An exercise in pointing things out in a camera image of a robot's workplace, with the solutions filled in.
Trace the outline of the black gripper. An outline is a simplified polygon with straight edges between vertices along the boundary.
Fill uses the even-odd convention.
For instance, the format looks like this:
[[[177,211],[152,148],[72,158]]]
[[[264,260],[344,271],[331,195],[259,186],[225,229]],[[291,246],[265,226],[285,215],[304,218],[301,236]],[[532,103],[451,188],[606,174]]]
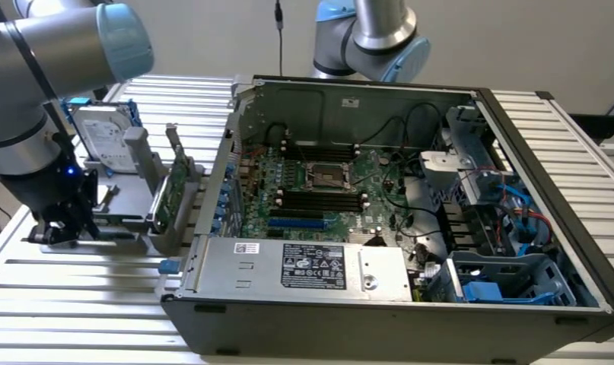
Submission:
[[[97,171],[78,166],[69,141],[56,144],[61,151],[42,169],[17,176],[0,175],[0,182],[36,220],[22,239],[36,244],[70,242],[85,233],[92,238],[98,236],[92,212],[97,205]]]

